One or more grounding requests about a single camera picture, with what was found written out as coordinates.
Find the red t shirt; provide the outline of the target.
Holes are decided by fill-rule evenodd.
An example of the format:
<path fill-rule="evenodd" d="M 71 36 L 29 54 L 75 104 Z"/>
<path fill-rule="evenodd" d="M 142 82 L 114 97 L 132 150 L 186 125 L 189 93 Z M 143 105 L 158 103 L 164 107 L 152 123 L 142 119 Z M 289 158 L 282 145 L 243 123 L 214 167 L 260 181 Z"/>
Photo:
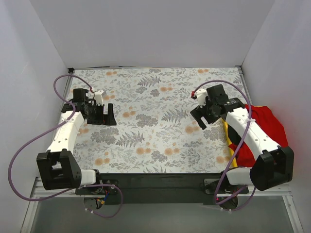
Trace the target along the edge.
<path fill-rule="evenodd" d="M 267 136 L 274 140 L 281 147 L 287 147 L 288 141 L 283 125 L 274 116 L 272 111 L 267 106 L 251 106 L 252 109 L 252 119 L 255 123 L 267 134 Z M 256 162 L 256 156 L 252 153 L 248 146 L 250 142 L 247 136 L 240 149 L 237 147 L 242 139 L 242 135 L 245 131 L 247 123 L 245 122 L 243 126 L 238 126 L 237 122 L 230 120 L 228 122 L 228 138 L 231 141 L 229 147 L 237 153 L 236 162 L 237 166 L 240 167 L 252 167 Z"/>

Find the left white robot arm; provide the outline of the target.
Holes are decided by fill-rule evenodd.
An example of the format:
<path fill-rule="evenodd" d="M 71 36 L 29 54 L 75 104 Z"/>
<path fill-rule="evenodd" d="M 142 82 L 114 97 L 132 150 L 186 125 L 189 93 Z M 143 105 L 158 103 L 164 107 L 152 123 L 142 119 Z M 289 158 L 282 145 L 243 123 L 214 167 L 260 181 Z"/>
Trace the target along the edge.
<path fill-rule="evenodd" d="M 73 97 L 61 110 L 61 127 L 46 152 L 39 153 L 36 162 L 43 186 L 47 190 L 80 188 L 92 194 L 103 190 L 103 181 L 98 171 L 81 169 L 73 156 L 73 149 L 83 123 L 89 125 L 115 126 L 113 104 L 104 104 L 106 92 L 94 93 L 77 88 Z"/>

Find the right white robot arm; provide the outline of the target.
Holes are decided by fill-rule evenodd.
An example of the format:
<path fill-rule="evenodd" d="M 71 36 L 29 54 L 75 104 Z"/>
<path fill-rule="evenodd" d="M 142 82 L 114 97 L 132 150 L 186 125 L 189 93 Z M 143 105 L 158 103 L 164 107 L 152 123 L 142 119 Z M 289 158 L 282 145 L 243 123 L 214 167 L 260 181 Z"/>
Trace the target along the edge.
<path fill-rule="evenodd" d="M 250 149 L 255 163 L 225 172 L 220 188 L 233 192 L 238 185 L 253 185 L 259 191 L 290 182 L 293 178 L 294 152 L 282 147 L 251 118 L 248 108 L 238 99 L 229 98 L 221 84 L 195 89 L 191 98 L 198 106 L 191 111 L 202 130 L 218 119 L 224 120 Z"/>

